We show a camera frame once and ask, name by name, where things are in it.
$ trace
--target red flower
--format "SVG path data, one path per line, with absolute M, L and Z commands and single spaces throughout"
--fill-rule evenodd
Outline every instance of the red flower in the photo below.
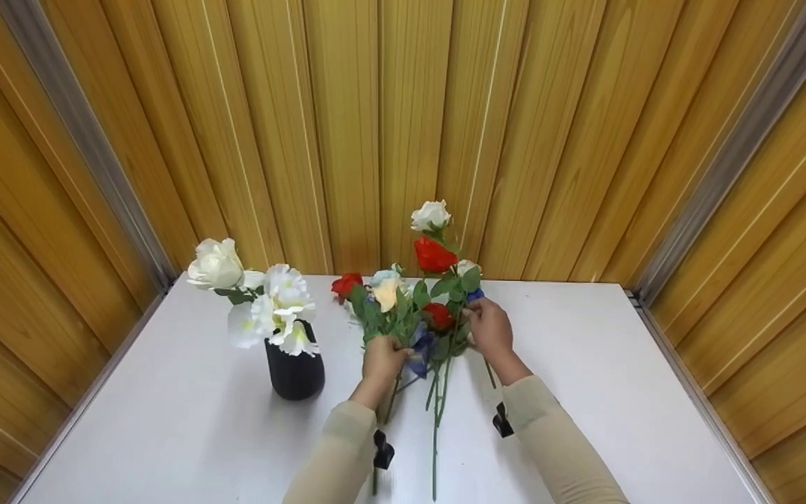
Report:
M 450 310 L 441 303 L 428 303 L 422 308 L 431 315 L 431 326 L 435 331 L 444 331 L 450 328 L 456 320 L 450 315 Z
M 417 239 L 415 245 L 418 267 L 423 271 L 445 272 L 458 262 L 456 254 L 426 236 Z
M 332 292 L 338 294 L 338 299 L 343 302 L 350 297 L 350 291 L 356 284 L 362 285 L 362 275 L 358 272 L 346 272 L 332 282 Z

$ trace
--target hand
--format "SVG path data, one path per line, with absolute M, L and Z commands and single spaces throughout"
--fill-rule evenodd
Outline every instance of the hand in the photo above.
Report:
M 365 356 L 362 357 L 362 381 L 350 395 L 350 400 L 375 411 L 410 355 L 412 349 L 399 350 L 397 340 L 390 336 L 372 338 L 365 345 Z
M 481 297 L 468 303 L 463 313 L 468 316 L 474 346 L 496 371 L 502 385 L 511 385 L 534 374 L 512 349 L 512 325 L 504 309 Z

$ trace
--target beige sleeve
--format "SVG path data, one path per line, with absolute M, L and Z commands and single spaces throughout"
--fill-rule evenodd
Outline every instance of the beige sleeve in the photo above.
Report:
M 336 406 L 313 456 L 297 471 L 284 504 L 350 504 L 372 472 L 375 412 L 357 402 Z
M 627 504 L 605 462 L 543 380 L 531 376 L 502 387 L 502 401 L 556 504 Z

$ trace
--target bouquet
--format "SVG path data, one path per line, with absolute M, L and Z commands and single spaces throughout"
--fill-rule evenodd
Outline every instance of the bouquet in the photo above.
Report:
M 319 354 L 319 345 L 306 335 L 302 320 L 316 315 L 316 303 L 300 271 L 272 265 L 266 272 L 246 270 L 234 240 L 205 239 L 188 267 L 188 283 L 228 298 L 228 334 L 235 347 L 250 348 L 268 340 L 285 354 Z
M 434 409 L 432 495 L 435 500 L 437 431 L 444 417 L 450 369 L 453 359 L 469 347 L 468 319 L 462 309 L 472 300 L 483 297 L 481 268 L 472 261 L 460 259 L 458 244 L 446 236 L 450 221 L 445 201 L 425 202 L 412 213 L 412 229 L 421 234 L 413 243 L 419 269 L 426 276 L 437 278 L 430 289 L 425 277 L 407 285 L 402 278 L 402 268 L 396 264 L 375 272 L 368 285 L 362 281 L 362 275 L 355 272 L 343 275 L 332 284 L 338 300 L 353 312 L 362 326 L 364 346 L 377 335 L 389 335 L 401 348 L 413 349 L 405 369 L 415 377 L 401 385 L 402 376 L 397 376 L 387 411 L 384 415 L 378 413 L 381 424 L 390 420 L 398 393 L 416 380 L 431 376 L 425 411 Z M 496 387 L 493 373 L 486 367 L 490 382 Z M 373 477 L 372 493 L 376 492 L 377 479 Z

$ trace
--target blue iris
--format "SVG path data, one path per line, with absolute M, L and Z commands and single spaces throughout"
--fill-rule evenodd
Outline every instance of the blue iris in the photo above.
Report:
M 406 366 L 417 377 L 424 379 L 428 376 L 428 366 L 431 363 L 431 354 L 434 351 L 434 342 L 437 341 L 437 335 L 428 330 L 428 324 L 425 322 L 419 323 L 416 328 L 415 334 L 412 335 L 412 357 L 406 361 Z
M 481 290 L 481 288 L 478 287 L 476 290 L 471 291 L 471 293 L 466 294 L 465 300 L 470 303 L 471 301 L 474 300 L 480 300 L 482 297 L 483 297 L 483 290 Z

